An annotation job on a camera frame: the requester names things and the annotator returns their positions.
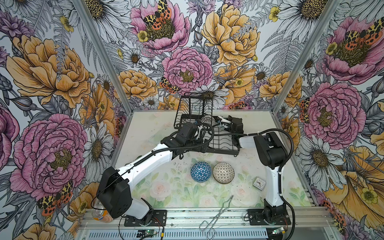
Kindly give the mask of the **white lattice pattern bowl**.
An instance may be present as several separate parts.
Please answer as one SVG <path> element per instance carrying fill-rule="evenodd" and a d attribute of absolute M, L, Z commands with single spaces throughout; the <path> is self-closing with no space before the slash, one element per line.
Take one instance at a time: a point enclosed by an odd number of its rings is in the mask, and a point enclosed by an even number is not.
<path fill-rule="evenodd" d="M 216 120 L 211 115 L 205 115 L 204 117 L 201 118 L 201 123 L 205 123 L 205 124 L 208 124 L 210 126 L 214 126 L 216 124 Z"/>

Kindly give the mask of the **blue triangle pattern bowl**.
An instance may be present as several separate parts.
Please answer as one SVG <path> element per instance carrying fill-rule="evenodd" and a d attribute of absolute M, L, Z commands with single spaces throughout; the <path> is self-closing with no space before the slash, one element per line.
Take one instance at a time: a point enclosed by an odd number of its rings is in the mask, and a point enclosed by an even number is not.
<path fill-rule="evenodd" d="M 204 183 L 211 178 L 212 168 L 207 162 L 197 162 L 191 168 L 191 177 L 195 182 Z"/>

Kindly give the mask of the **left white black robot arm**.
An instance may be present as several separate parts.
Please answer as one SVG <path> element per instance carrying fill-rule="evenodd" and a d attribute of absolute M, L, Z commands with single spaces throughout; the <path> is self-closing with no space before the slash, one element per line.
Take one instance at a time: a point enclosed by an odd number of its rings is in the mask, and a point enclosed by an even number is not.
<path fill-rule="evenodd" d="M 183 124 L 139 159 L 119 169 L 107 168 L 96 198 L 114 219 L 125 215 L 138 220 L 151 218 L 152 206 L 143 199 L 133 198 L 132 190 L 147 175 L 171 160 L 181 158 L 184 153 L 206 152 L 214 134 L 214 127 L 207 123 Z"/>

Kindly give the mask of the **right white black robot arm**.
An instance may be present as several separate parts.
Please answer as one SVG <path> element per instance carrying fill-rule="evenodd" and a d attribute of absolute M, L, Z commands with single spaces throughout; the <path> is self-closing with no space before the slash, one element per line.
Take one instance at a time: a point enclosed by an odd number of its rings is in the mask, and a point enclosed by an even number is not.
<path fill-rule="evenodd" d="M 296 215 L 293 206 L 283 196 L 283 170 L 291 159 L 294 151 L 292 137 L 277 128 L 267 129 L 258 133 L 244 134 L 242 119 L 231 116 L 214 117 L 219 126 L 224 126 L 227 135 L 237 137 L 240 148 L 255 148 L 260 162 L 266 168 L 267 195 L 263 209 L 248 209 L 244 220 L 251 226 L 285 225 L 282 230 L 277 228 L 268 233 L 268 239 L 277 236 L 279 240 L 290 240 L 296 227 Z"/>

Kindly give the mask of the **brown dotted pattern bowl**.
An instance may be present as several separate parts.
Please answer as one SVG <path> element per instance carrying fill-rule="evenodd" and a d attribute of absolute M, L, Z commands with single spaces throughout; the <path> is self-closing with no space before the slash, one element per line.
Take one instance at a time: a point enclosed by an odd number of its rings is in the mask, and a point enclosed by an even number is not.
<path fill-rule="evenodd" d="M 235 178 L 235 170 L 230 164 L 221 162 L 214 166 L 213 177 L 218 183 L 226 185 Z"/>

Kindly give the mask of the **left green circuit board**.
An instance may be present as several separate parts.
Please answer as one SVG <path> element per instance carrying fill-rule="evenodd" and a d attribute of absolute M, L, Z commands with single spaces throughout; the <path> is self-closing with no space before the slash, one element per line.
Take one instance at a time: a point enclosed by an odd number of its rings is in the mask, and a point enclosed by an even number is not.
<path fill-rule="evenodd" d="M 144 240 L 147 238 L 154 238 L 158 235 L 158 231 L 155 230 L 138 230 L 136 238 L 139 240 Z"/>

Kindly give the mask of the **green circuit board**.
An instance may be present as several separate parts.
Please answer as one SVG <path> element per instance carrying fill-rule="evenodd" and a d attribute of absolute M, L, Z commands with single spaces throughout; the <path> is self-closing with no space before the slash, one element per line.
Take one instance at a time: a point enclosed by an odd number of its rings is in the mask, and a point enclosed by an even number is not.
<path fill-rule="evenodd" d="M 285 232 L 286 232 L 285 228 L 284 227 L 280 227 L 280 228 L 274 229 L 272 231 L 272 234 L 273 235 L 279 235 L 279 234 L 284 234 Z"/>
<path fill-rule="evenodd" d="M 138 230 L 136 238 L 139 240 L 144 240 L 147 238 L 154 238 L 158 235 L 158 231 L 155 230 Z"/>

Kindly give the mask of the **right green circuit board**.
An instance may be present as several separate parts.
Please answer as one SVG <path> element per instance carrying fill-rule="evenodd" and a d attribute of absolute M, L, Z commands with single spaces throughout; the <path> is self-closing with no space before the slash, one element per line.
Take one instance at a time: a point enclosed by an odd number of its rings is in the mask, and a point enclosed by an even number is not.
<path fill-rule="evenodd" d="M 279 234 L 284 234 L 285 232 L 286 232 L 285 228 L 284 227 L 280 227 L 280 228 L 274 229 L 272 231 L 272 234 L 273 235 L 279 235 Z"/>

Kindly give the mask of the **orange soda can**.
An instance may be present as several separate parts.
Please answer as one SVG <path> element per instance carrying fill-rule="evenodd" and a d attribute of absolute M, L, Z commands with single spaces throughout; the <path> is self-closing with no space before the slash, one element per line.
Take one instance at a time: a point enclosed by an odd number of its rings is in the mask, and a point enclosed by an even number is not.
<path fill-rule="evenodd" d="M 103 223 L 110 223 L 114 219 L 103 207 L 96 207 L 92 210 L 92 218 Z"/>

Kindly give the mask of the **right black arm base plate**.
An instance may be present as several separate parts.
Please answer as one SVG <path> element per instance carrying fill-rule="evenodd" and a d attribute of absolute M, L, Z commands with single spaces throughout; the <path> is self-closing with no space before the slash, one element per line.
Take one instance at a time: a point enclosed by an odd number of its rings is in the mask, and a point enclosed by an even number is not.
<path fill-rule="evenodd" d="M 251 226 L 289 226 L 292 224 L 287 210 L 276 214 L 268 209 L 248 209 L 247 217 Z"/>

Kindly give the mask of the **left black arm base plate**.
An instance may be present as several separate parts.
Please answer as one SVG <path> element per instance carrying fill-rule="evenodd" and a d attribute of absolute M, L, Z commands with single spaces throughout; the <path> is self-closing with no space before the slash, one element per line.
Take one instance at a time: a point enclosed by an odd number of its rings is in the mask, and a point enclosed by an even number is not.
<path fill-rule="evenodd" d="M 143 219 L 126 216 L 125 227 L 164 227 L 167 221 L 167 210 L 150 210 Z"/>

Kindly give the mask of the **aluminium front rail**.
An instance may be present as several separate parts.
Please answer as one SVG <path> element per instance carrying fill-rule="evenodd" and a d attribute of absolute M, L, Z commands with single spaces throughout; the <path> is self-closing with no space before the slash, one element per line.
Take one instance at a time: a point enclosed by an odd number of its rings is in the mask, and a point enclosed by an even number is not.
<path fill-rule="evenodd" d="M 160 223 L 134 226 L 128 218 L 104 223 L 86 213 L 76 240 L 341 240 L 324 207 L 295 208 L 295 218 L 268 224 L 247 208 L 173 208 Z"/>

